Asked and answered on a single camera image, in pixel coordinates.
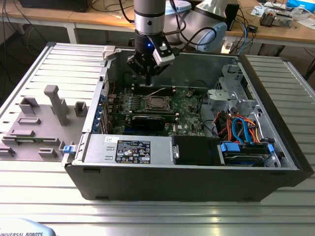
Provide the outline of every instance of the warning label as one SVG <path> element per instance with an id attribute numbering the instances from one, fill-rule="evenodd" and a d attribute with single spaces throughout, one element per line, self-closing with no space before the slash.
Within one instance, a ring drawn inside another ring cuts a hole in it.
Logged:
<path id="1" fill-rule="evenodd" d="M 150 141 L 118 140 L 115 161 L 117 163 L 149 164 Z"/>

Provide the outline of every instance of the wooden table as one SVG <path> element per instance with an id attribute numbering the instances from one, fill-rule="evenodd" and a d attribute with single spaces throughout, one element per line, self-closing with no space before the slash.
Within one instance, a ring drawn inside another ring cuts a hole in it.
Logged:
<path id="1" fill-rule="evenodd" d="M 13 2 L 7 0 L 6 11 L 9 19 L 14 23 L 28 24 L 21 13 L 16 9 Z M 255 37 L 256 43 L 278 44 L 287 46 L 315 47 L 315 30 L 305 27 L 297 22 L 292 23 L 291 28 L 271 27 L 266 28 L 259 25 L 259 17 L 251 16 L 251 7 L 258 5 L 256 0 L 239 0 L 245 18 L 250 24 L 258 26 L 258 32 Z M 49 10 L 22 8 L 16 0 L 19 9 L 35 25 L 59 26 L 67 29 L 71 43 L 78 43 L 76 29 L 95 29 L 95 30 L 114 30 L 114 31 L 134 31 L 134 25 L 127 22 L 123 17 L 121 19 L 107 13 L 96 11 L 89 8 L 86 13 L 78 13 L 64 10 Z M 127 15 L 133 19 L 133 8 L 126 10 Z M 237 23 L 234 24 L 232 31 L 226 32 L 224 38 L 227 43 L 239 40 L 242 37 Z"/>

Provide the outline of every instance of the blue latch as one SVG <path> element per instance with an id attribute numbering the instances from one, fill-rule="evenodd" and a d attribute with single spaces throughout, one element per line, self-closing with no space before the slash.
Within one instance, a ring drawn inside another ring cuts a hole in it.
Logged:
<path id="1" fill-rule="evenodd" d="M 221 151 L 225 152 L 225 151 L 241 151 L 240 150 L 240 146 L 236 143 L 228 143 L 228 142 L 224 142 L 223 144 L 220 145 L 221 147 Z"/>
<path id="2" fill-rule="evenodd" d="M 99 100 L 100 100 L 100 102 L 105 101 L 105 96 L 104 96 L 103 94 L 101 94 L 101 95 L 99 96 Z"/>
<path id="3" fill-rule="evenodd" d="M 274 146 L 272 146 L 272 144 L 268 144 L 267 147 L 268 147 L 270 153 L 273 153 L 275 151 L 275 148 L 274 148 Z"/>
<path id="4" fill-rule="evenodd" d="M 74 146 L 64 146 L 63 147 L 64 154 L 73 154 L 74 153 Z"/>

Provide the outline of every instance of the blue connector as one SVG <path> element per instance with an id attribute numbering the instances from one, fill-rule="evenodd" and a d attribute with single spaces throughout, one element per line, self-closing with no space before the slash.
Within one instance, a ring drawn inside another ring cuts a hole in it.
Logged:
<path id="1" fill-rule="evenodd" d="M 71 146 L 64 146 L 63 147 L 63 153 L 64 154 L 73 154 L 74 153 L 74 145 Z"/>
<path id="2" fill-rule="evenodd" d="M 98 127 L 95 126 L 95 125 L 93 125 L 93 126 L 92 126 L 92 131 L 93 131 L 93 132 L 97 132 L 97 131 L 98 131 Z"/>
<path id="3" fill-rule="evenodd" d="M 272 144 L 268 144 L 267 147 L 268 147 L 270 153 L 274 153 L 275 152 L 275 148 L 274 148 L 274 146 L 272 146 Z"/>
<path id="4" fill-rule="evenodd" d="M 103 94 L 101 94 L 101 95 L 99 96 L 99 101 L 100 101 L 100 102 L 104 102 L 104 101 L 105 101 L 105 96 L 104 96 Z"/>
<path id="5" fill-rule="evenodd" d="M 221 151 L 225 152 L 225 151 L 241 151 L 240 150 L 240 146 L 236 143 L 228 143 L 228 142 L 224 142 L 223 144 L 220 145 L 221 147 Z"/>

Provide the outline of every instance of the metal slotted surface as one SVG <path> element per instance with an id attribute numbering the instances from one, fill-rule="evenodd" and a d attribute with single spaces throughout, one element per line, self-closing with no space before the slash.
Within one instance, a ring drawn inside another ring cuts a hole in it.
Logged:
<path id="1" fill-rule="evenodd" d="M 100 63 L 102 47 L 57 44 L 48 50 L 44 63 L 37 65 L 38 69 L 28 78 L 19 93 L 23 94 L 28 88 L 40 89 L 41 86 L 54 82 L 60 86 L 67 84 L 61 89 L 65 96 L 69 96 L 66 97 L 67 103 L 74 103 L 80 96 L 86 98 L 79 100 L 89 101 L 91 97 L 88 95 L 89 92 L 92 93 L 90 90 L 95 86 L 97 77 L 92 74 L 91 77 L 72 76 L 70 70 L 65 70 L 61 77 L 51 78 L 42 74 L 47 70 L 54 71 L 53 67 L 42 66 L 61 62 L 62 65 L 67 63 L 76 66 L 76 60 L 97 67 L 94 62 Z M 274 65 L 274 60 L 278 61 L 272 58 L 269 63 Z M 10 123 L 19 112 L 15 103 L 8 106 L 0 118 L 1 127 L 3 121 Z M 290 110 L 287 107 L 279 108 L 284 118 L 291 118 Z M 301 118 L 307 119 L 313 113 L 314 110 L 308 109 L 308 116 Z M 308 145 L 309 138 L 301 136 L 298 142 Z M 314 155 L 306 156 L 315 165 Z M 311 177 L 295 188 L 279 189 L 260 203 L 105 202 L 83 199 L 60 163 L 1 161 L 0 217 L 28 218 L 51 227 L 58 236 L 314 235 L 315 178 Z"/>
<path id="2" fill-rule="evenodd" d="M 280 58 L 247 56 L 308 160 L 315 159 L 315 94 L 295 68 Z"/>

